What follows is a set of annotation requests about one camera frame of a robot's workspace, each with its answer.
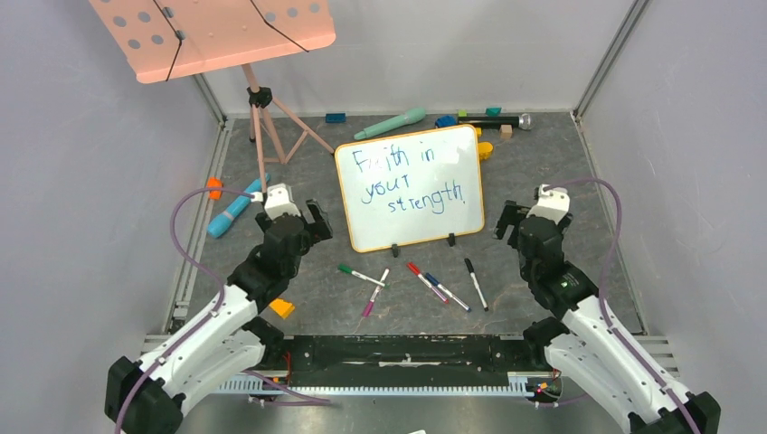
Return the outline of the yellow framed whiteboard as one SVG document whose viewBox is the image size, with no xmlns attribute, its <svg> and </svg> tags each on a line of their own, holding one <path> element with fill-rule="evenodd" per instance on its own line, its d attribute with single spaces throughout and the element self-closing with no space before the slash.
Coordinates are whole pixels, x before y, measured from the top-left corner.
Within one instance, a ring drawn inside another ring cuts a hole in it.
<svg viewBox="0 0 767 434">
<path fill-rule="evenodd" d="M 485 226 L 472 126 L 344 144 L 336 149 L 335 161 L 356 252 L 472 234 Z"/>
</svg>

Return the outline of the blue whiteboard marker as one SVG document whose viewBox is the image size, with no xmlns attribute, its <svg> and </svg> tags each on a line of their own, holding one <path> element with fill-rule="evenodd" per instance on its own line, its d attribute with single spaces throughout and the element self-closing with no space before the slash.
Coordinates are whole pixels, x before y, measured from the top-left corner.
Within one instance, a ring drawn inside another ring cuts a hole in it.
<svg viewBox="0 0 767 434">
<path fill-rule="evenodd" d="M 453 294 L 449 289 L 447 289 L 443 284 L 441 284 L 435 277 L 432 276 L 430 273 L 425 274 L 425 278 L 437 289 L 439 289 L 441 292 L 443 292 L 447 297 L 449 297 L 451 300 L 453 300 L 455 303 L 457 303 L 461 308 L 463 308 L 466 312 L 471 311 L 471 307 L 466 304 L 463 300 L 461 300 L 458 296 Z"/>
</svg>

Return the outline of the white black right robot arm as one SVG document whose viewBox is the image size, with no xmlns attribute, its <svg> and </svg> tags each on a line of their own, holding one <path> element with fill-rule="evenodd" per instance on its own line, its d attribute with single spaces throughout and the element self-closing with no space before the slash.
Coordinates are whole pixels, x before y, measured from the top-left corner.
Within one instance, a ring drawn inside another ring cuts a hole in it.
<svg viewBox="0 0 767 434">
<path fill-rule="evenodd" d="M 505 202 L 494 230 L 517 251 L 522 280 L 551 312 L 524 331 L 525 362 L 571 378 L 625 433 L 716 433 L 722 412 L 716 399 L 691 392 L 661 366 L 565 259 L 571 220 L 569 201 L 559 194 L 533 207 Z"/>
</svg>

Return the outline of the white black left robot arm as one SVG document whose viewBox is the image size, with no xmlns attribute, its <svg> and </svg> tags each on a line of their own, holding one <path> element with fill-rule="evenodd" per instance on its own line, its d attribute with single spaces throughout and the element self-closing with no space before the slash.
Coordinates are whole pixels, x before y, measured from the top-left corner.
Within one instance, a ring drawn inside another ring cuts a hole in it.
<svg viewBox="0 0 767 434">
<path fill-rule="evenodd" d="M 175 433 L 185 416 L 236 373 L 277 366 L 283 334 L 261 318 L 297 276 L 317 243 L 333 236 L 327 214 L 313 199 L 307 221 L 290 199 L 270 197 L 257 222 L 264 232 L 211 305 L 136 361 L 121 357 L 108 372 L 105 413 L 117 433 Z"/>
</svg>

